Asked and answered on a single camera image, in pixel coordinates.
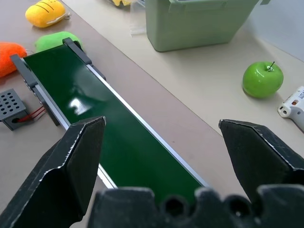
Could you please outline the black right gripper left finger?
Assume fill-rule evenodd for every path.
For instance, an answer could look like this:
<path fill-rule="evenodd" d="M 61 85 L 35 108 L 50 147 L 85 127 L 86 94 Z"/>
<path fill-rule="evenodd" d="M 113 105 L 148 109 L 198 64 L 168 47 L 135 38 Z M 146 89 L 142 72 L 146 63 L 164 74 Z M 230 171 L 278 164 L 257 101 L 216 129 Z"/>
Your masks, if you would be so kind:
<path fill-rule="evenodd" d="M 81 221 L 95 185 L 104 129 L 103 116 L 70 125 L 0 214 L 0 228 L 70 228 Z"/>

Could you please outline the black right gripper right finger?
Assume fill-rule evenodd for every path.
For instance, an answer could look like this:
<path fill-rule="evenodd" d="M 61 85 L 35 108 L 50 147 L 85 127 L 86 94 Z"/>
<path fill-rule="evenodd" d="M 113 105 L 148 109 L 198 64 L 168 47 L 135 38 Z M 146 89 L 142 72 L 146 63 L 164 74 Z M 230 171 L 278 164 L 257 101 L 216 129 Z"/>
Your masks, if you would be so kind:
<path fill-rule="evenodd" d="M 304 186 L 304 158 L 263 125 L 223 119 L 219 122 L 236 177 L 250 201 L 269 184 Z"/>

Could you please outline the green conveyor belt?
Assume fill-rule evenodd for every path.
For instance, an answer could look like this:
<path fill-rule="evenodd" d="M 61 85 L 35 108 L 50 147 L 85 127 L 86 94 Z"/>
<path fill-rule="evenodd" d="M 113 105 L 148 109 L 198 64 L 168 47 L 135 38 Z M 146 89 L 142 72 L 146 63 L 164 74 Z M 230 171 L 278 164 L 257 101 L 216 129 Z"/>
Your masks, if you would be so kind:
<path fill-rule="evenodd" d="M 10 59 L 64 128 L 105 118 L 98 174 L 107 187 L 146 187 L 157 202 L 180 195 L 194 203 L 195 190 L 206 182 L 107 83 L 78 42 L 66 38 L 60 46 Z"/>

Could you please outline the white plastic device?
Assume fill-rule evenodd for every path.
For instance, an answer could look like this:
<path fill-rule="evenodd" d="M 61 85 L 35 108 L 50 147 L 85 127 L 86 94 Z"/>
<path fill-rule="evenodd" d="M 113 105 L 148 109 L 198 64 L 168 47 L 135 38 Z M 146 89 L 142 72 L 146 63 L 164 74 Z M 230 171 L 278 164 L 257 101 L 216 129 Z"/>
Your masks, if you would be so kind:
<path fill-rule="evenodd" d="M 304 86 L 297 88 L 279 105 L 277 111 L 282 118 L 291 119 L 304 133 Z"/>

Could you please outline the green apple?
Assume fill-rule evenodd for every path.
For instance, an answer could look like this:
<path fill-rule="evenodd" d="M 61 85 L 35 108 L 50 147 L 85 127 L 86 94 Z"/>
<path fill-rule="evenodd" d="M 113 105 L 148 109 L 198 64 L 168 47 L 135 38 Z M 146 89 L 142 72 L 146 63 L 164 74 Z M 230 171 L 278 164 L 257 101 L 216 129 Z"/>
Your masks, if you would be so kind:
<path fill-rule="evenodd" d="M 274 62 L 255 62 L 244 72 L 242 87 L 254 98 L 267 98 L 279 90 L 284 81 L 281 68 Z"/>

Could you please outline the grey perforated motor box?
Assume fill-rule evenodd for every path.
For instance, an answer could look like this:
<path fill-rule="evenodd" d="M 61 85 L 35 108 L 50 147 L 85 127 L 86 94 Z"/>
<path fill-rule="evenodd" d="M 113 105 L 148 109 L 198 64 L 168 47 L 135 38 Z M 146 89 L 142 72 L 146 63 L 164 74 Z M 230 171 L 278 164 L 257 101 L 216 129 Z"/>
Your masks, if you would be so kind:
<path fill-rule="evenodd" d="M 0 93 L 0 122 L 11 131 L 24 125 L 19 119 L 28 115 L 27 109 L 14 89 Z"/>

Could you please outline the orange plush toy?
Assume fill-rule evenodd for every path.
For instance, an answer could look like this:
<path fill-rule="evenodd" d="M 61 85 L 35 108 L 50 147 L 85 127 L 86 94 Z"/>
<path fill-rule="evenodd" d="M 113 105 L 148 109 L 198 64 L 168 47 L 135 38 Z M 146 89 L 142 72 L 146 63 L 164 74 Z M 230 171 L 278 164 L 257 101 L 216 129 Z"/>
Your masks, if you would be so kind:
<path fill-rule="evenodd" d="M 27 56 L 27 52 L 23 46 L 17 43 L 0 42 L 0 78 L 17 70 L 10 59 L 12 55 L 18 55 L 20 58 L 24 58 Z"/>

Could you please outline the green plush toy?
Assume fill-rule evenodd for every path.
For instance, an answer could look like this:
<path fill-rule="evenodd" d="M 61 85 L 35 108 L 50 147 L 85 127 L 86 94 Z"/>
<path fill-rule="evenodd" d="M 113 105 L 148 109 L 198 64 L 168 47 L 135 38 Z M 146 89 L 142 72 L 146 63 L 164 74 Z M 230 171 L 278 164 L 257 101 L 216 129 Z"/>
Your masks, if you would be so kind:
<path fill-rule="evenodd" d="M 38 38 L 35 42 L 36 53 L 61 46 L 63 44 L 63 40 L 66 38 L 71 38 L 72 41 L 74 41 L 76 45 L 83 50 L 82 41 L 76 35 L 67 31 L 61 31 Z"/>

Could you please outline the green plastic bin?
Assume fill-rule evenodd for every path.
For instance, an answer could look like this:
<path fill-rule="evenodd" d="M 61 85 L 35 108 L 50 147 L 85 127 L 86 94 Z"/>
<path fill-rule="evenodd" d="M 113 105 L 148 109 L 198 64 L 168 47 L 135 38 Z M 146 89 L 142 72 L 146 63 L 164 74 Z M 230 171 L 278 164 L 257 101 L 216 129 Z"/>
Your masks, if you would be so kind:
<path fill-rule="evenodd" d="M 158 52 L 229 43 L 257 4 L 271 0 L 144 0 L 147 37 Z"/>

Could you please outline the yellow plush toy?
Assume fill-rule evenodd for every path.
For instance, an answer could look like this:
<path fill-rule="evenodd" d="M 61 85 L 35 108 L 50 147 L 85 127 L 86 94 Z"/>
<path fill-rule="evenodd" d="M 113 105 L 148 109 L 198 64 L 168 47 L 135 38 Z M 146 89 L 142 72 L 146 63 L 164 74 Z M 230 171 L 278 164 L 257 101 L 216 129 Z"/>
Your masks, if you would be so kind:
<path fill-rule="evenodd" d="M 116 6 L 116 7 L 126 7 L 131 5 L 131 1 L 129 0 L 111 0 L 111 2 Z"/>
<path fill-rule="evenodd" d="M 59 0 L 41 0 L 25 12 L 27 21 L 38 28 L 47 28 L 68 16 L 65 6 Z"/>

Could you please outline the clear plastic bag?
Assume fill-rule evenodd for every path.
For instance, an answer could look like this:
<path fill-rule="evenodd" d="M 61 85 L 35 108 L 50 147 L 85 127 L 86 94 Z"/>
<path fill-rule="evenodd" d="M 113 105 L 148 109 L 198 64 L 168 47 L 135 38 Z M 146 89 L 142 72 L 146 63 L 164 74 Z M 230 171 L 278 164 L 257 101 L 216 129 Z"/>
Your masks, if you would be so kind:
<path fill-rule="evenodd" d="M 130 5 L 131 36 L 146 33 L 145 0 L 132 0 Z"/>

